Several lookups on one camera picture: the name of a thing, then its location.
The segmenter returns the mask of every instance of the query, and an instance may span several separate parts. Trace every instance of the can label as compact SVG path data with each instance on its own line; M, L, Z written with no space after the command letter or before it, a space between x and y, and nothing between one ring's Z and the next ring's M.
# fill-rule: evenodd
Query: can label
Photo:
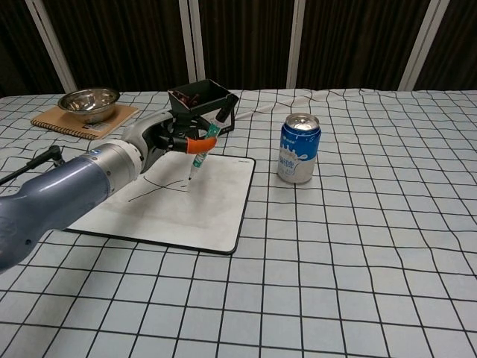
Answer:
M321 129L302 131L282 126L278 175L289 183L305 183L310 180L320 142Z

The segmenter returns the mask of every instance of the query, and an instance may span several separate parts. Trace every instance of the can lid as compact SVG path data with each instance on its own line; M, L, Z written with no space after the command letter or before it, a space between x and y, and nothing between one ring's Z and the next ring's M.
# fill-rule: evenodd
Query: can lid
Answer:
M292 113L286 117L285 123L291 128L312 131L320 127L318 118L308 113Z

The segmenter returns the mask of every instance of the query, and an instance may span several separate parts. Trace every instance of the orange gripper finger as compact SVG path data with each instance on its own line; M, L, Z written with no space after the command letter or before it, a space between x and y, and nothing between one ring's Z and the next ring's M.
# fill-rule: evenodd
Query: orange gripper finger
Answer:
M188 154L199 154L206 153L215 147L217 138L207 138L194 140L187 138L187 153Z

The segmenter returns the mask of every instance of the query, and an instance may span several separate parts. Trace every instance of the notebook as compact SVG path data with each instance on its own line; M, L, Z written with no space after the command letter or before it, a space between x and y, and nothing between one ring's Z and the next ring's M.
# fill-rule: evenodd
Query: notebook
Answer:
M84 139L101 139L131 118L138 111L135 107L116 104L114 114L105 121L87 125L79 121L71 113L55 106L31 120L32 125L51 131L79 136Z

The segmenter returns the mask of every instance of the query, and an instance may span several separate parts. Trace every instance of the robotic arm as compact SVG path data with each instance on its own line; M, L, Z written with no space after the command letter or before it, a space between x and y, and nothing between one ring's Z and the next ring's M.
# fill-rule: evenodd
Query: robotic arm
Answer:
M209 151L216 138L174 136L176 119L153 113L113 139L57 168L27 181L11 196L0 197L0 273L20 263L42 235L78 220L168 151L197 154ZM193 128L208 129L205 120Z

